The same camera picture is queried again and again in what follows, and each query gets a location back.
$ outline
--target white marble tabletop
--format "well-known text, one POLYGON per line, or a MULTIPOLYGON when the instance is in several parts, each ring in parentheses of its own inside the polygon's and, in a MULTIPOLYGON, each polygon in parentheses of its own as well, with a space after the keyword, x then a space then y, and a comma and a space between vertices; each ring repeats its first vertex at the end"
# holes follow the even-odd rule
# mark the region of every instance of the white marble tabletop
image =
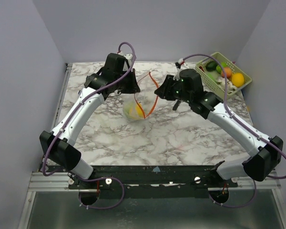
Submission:
MULTIPOLYGON (((102 65, 103 62, 73 64, 59 120, 77 100, 86 76, 102 65)), ((162 75, 158 81, 176 73, 174 63, 166 62, 136 62, 134 68, 136 75, 157 70, 162 75)), ((173 111, 174 102, 159 99, 150 117, 129 120, 122 112, 127 96, 108 98, 82 129, 74 147, 90 165, 215 165, 246 155, 224 130, 192 112, 185 103, 173 111)), ((229 99, 228 104, 251 123, 241 93, 229 99)))

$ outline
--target yellow lemon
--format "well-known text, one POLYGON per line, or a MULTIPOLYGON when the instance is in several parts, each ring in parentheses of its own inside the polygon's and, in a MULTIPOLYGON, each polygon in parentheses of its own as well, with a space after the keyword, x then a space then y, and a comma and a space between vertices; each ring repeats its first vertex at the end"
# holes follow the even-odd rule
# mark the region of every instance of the yellow lemon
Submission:
POLYGON ((244 78, 243 74, 241 74, 241 73, 234 73, 232 75, 231 81, 235 87, 241 87, 245 83, 245 78, 244 78))
MULTIPOLYGON (((136 104, 135 111, 140 118, 144 118, 142 107, 139 104, 136 104)), ((133 114, 133 107, 129 109, 129 114, 133 114)))

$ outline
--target plastic bag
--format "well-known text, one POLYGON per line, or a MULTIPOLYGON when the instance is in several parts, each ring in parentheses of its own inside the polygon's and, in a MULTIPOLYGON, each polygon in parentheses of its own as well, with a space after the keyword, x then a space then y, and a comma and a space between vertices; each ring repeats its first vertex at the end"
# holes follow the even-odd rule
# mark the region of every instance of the plastic bag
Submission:
POLYGON ((154 111, 158 96, 154 91, 159 87, 155 80, 154 71, 138 76, 138 85, 141 92, 129 95, 123 104, 123 113, 132 120, 143 120, 154 111))

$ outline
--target wall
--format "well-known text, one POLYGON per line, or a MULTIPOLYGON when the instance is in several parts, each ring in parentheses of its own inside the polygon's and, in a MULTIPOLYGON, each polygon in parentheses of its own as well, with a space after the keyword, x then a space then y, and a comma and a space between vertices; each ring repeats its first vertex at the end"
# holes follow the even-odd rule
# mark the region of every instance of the wall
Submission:
POLYGON ((65 64, 31 0, 0 0, 0 229, 17 228, 65 64))
POLYGON ((141 61, 222 51, 235 60, 269 0, 33 0, 68 62, 104 61, 129 41, 141 61))
MULTIPOLYGON (((245 90, 254 125, 284 140, 286 153, 286 0, 272 0, 237 59, 253 78, 245 90)), ((278 174, 286 174, 282 159, 278 174)), ((286 180, 281 180, 286 203, 286 180)))

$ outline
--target green basket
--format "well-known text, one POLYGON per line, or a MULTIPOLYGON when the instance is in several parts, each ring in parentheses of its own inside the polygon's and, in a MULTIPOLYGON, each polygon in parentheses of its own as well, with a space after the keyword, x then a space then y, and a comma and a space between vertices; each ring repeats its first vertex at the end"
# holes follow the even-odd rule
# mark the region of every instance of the green basket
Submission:
MULTIPOLYGON (((214 57, 215 59, 217 59, 219 62, 225 62, 227 64, 227 66, 229 68, 231 68, 233 73, 241 73, 243 74, 244 78, 245 78, 245 83, 243 86, 239 87, 237 90, 232 91, 232 92, 228 92, 227 96, 228 98, 233 96, 235 93, 237 93, 238 91, 242 90, 244 87, 246 87, 249 83, 252 82, 252 79, 246 74, 244 73, 241 69, 239 69, 235 64, 233 64, 231 61, 229 61, 224 55, 222 55, 220 52, 214 52, 212 55, 212 57, 214 57)), ((202 81, 204 82, 204 84, 211 90, 213 91, 216 95, 218 95, 219 97, 221 97, 222 99, 224 98, 225 95, 225 91, 224 89, 218 85, 216 83, 216 81, 214 81, 214 79, 216 79, 219 74, 217 71, 213 71, 213 72, 208 72, 205 69, 205 66, 212 61, 212 59, 210 58, 206 58, 202 61, 199 61, 196 66, 195 66, 195 70, 201 75, 202 81), (213 76, 214 79, 210 78, 206 73, 204 73, 199 67, 202 67, 203 70, 208 73, 211 74, 213 76)))

